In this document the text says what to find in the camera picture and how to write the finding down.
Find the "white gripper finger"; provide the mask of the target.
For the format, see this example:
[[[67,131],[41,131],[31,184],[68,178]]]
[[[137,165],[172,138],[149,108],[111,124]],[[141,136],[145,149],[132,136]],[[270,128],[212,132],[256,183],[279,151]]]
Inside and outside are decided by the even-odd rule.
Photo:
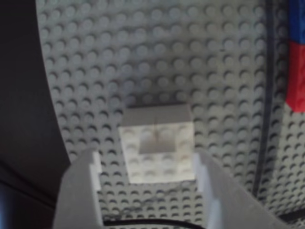
[[[102,229],[98,192],[102,165],[97,150],[89,149],[75,159],[61,179],[53,229]]]
[[[197,190],[209,229],[288,229],[206,153],[194,154]]]

